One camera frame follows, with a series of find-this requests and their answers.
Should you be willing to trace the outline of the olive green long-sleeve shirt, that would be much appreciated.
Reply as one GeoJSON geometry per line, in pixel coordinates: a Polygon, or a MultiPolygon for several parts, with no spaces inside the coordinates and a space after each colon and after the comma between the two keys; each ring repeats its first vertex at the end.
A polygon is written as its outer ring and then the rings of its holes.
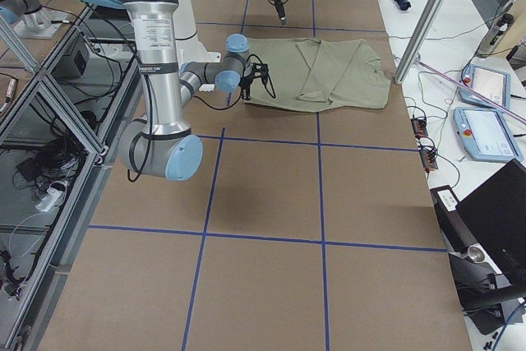
{"type": "Polygon", "coordinates": [[[275,88],[251,85],[249,104],[316,113],[340,107],[383,109],[390,79],[364,39],[250,39],[250,50],[268,65],[275,88]]]}

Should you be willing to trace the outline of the reacher grabber stick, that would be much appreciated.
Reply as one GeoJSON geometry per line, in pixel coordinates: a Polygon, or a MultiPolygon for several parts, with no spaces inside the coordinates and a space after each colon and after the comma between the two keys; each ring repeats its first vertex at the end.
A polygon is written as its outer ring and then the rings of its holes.
{"type": "Polygon", "coordinates": [[[482,94],[479,94],[478,92],[472,90],[469,86],[465,85],[464,83],[459,82],[457,80],[454,80],[453,78],[447,76],[445,73],[436,70],[434,67],[431,67],[431,66],[427,65],[426,63],[424,63],[424,62],[422,62],[420,60],[415,59],[414,63],[419,65],[419,66],[421,66],[421,67],[424,67],[425,69],[427,69],[431,73],[437,74],[438,76],[446,79],[448,82],[454,84],[456,87],[458,87],[461,90],[465,91],[468,95],[472,95],[472,96],[478,98],[480,101],[484,102],[485,104],[488,104],[490,108],[498,109],[502,113],[507,114],[508,116],[510,116],[514,120],[522,123],[523,125],[526,124],[526,119],[524,117],[518,115],[517,113],[514,113],[513,111],[511,111],[510,109],[507,109],[506,107],[503,107],[502,105],[499,105],[499,104],[491,101],[486,96],[484,96],[482,94]]]}

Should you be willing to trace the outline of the far blue teach pendant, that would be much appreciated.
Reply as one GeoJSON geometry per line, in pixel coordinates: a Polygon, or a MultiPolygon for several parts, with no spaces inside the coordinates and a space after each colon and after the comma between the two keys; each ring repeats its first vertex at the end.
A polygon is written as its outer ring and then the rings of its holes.
{"type": "Polygon", "coordinates": [[[510,107],[510,74],[470,63],[461,81],[472,91],[506,109],[510,107]]]}

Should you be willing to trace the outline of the blue teach pendant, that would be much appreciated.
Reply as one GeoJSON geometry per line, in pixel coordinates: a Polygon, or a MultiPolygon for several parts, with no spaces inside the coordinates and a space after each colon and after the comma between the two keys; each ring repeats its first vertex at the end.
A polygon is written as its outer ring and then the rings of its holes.
{"type": "Polygon", "coordinates": [[[498,110],[456,108],[453,123],[469,157],[476,161],[507,163],[524,156],[498,110]]]}
{"type": "Polygon", "coordinates": [[[470,63],[461,81],[472,91],[506,109],[510,107],[510,74],[470,63]]]}

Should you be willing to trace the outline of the near blue teach pendant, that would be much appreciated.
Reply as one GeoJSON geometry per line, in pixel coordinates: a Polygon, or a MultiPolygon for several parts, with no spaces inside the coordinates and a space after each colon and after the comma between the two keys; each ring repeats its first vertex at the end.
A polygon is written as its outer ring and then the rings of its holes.
{"type": "Polygon", "coordinates": [[[476,161],[507,163],[524,156],[498,110],[456,108],[453,123],[469,157],[476,161]]]}

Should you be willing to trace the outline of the black laptop computer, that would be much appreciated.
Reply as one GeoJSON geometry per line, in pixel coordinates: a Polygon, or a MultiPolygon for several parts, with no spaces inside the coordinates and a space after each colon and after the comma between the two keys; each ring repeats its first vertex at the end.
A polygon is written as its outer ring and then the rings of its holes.
{"type": "Polygon", "coordinates": [[[488,335],[525,313],[525,167],[512,159],[463,200],[450,186],[431,197],[464,313],[488,335]]]}

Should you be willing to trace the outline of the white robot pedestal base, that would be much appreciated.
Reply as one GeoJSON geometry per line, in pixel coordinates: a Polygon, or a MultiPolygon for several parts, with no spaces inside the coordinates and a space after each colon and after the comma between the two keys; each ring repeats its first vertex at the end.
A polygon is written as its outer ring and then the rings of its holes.
{"type": "Polygon", "coordinates": [[[172,28],[172,61],[178,63],[180,72],[184,63],[221,61],[221,53],[209,52],[199,39],[191,0],[178,0],[172,28]]]}

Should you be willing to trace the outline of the aluminium frame post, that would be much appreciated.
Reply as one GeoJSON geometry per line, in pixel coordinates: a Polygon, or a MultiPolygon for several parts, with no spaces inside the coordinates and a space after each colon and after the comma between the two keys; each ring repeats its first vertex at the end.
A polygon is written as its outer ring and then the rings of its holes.
{"type": "Polygon", "coordinates": [[[401,85],[405,77],[408,75],[409,69],[416,61],[419,49],[422,47],[428,31],[431,29],[431,24],[435,20],[438,11],[445,0],[427,0],[426,6],[415,26],[404,54],[399,61],[399,65],[394,75],[394,82],[401,85]]]}

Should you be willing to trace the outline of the aluminium frame rail structure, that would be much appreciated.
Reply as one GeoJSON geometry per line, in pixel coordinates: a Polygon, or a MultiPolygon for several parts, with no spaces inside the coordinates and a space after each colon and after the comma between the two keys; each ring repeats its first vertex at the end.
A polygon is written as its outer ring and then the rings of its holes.
{"type": "Polygon", "coordinates": [[[1,24],[1,347],[35,350],[138,96],[127,14],[51,7],[55,34],[1,24]]]}

